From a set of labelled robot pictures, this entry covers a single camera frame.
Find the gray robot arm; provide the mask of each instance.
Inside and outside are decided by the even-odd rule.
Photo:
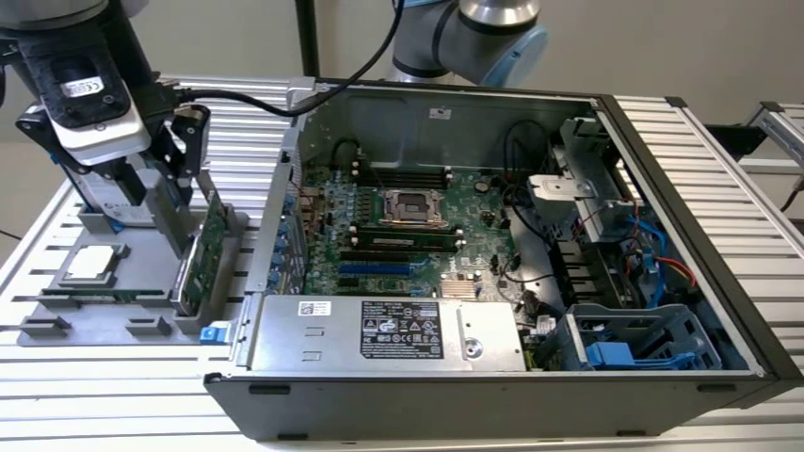
[[[547,46],[538,0],[408,0],[390,81],[515,87]]]

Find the wall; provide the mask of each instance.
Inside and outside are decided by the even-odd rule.
[[[343,77],[376,50],[391,23],[391,2],[316,4],[323,73]],[[706,121],[722,122],[744,119],[760,100],[804,100],[800,0],[542,4],[552,42],[523,88],[679,95]],[[302,72],[292,0],[152,0],[134,23],[154,68],[164,73],[288,77]],[[387,67],[388,56],[368,78],[382,77]],[[14,76],[8,92],[0,143],[24,142],[12,121],[31,94]],[[0,181],[23,173],[48,186],[60,179],[58,172],[46,158],[22,161],[20,149],[0,145]],[[772,191],[786,193],[788,186],[786,180]],[[8,202],[39,211],[47,192],[35,196],[6,188]],[[792,213],[804,216],[802,209]]]

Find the cpu socket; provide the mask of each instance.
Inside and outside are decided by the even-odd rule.
[[[442,200],[444,196],[435,190],[387,190],[386,212],[380,221],[390,226],[444,228]]]

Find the power supply label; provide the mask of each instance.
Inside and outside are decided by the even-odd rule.
[[[360,354],[370,360],[442,360],[439,303],[364,301]]]

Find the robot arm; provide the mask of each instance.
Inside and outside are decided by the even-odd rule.
[[[480,86],[518,86],[547,45],[538,16],[538,0],[408,1],[388,79],[448,83],[458,74]]]
[[[183,137],[186,124],[202,131],[208,119],[204,107],[180,108],[174,87],[156,80],[128,20],[146,3],[0,1],[10,57],[42,100],[16,125],[76,178],[98,174],[132,205],[142,204],[147,186],[131,156],[160,172],[175,198],[190,198],[204,149],[191,147],[194,138],[180,152],[166,120]]]

